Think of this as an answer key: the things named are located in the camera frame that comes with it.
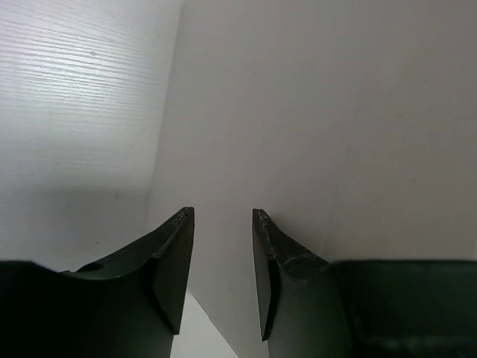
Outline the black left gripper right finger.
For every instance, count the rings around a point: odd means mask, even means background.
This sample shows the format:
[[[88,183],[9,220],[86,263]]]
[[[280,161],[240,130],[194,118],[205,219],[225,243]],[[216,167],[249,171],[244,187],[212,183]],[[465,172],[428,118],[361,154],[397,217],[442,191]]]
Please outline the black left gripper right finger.
[[[328,262],[252,213],[262,340],[271,357],[474,357],[476,263]]]

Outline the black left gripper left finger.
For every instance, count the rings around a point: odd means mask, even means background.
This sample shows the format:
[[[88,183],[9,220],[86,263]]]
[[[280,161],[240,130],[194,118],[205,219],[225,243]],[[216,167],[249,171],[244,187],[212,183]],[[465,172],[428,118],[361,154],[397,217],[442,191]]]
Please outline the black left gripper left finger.
[[[1,263],[3,357],[169,357],[180,332],[195,212],[77,271]]]

